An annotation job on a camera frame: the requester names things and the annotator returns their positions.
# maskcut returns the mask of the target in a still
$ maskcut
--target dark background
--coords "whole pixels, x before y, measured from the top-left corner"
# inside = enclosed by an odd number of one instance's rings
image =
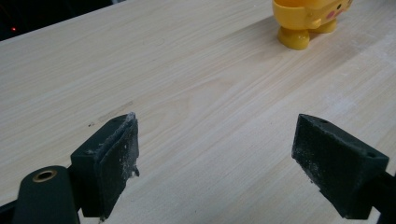
[[[0,41],[112,4],[111,0],[0,0]]]

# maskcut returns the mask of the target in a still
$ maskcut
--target light wood surface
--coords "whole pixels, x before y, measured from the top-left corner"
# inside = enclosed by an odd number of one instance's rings
[[[277,28],[269,0],[135,0],[0,42],[0,204],[134,111],[141,176],[106,223],[376,223],[339,217],[290,152],[305,113],[395,173],[395,1],[355,0],[303,51]]]

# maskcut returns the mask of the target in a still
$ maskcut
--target yellow plastic figure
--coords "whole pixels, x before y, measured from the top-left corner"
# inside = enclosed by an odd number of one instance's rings
[[[280,24],[277,38],[291,49],[306,49],[309,32],[330,33],[336,17],[347,11],[352,0],[273,0],[273,11]]]

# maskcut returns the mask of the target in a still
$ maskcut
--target black clamp jaw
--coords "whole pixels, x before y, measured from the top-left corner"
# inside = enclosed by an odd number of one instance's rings
[[[18,200],[0,208],[0,223],[79,223],[108,218],[127,180],[139,176],[134,113],[107,122],[71,155],[69,168],[49,166],[22,182]]]
[[[367,219],[375,207],[378,223],[396,223],[396,177],[386,172],[386,155],[327,120],[300,115],[291,156],[342,217]]]

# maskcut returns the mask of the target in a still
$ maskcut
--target toy foot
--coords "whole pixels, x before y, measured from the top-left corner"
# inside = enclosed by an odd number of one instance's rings
[[[319,28],[317,28],[317,29],[309,30],[309,32],[319,33],[319,34],[327,34],[327,33],[333,32],[335,30],[335,27],[337,27],[337,19],[329,21],[329,22],[319,26]]]
[[[307,30],[290,30],[280,27],[277,39],[290,49],[306,49],[309,44],[309,33]]]

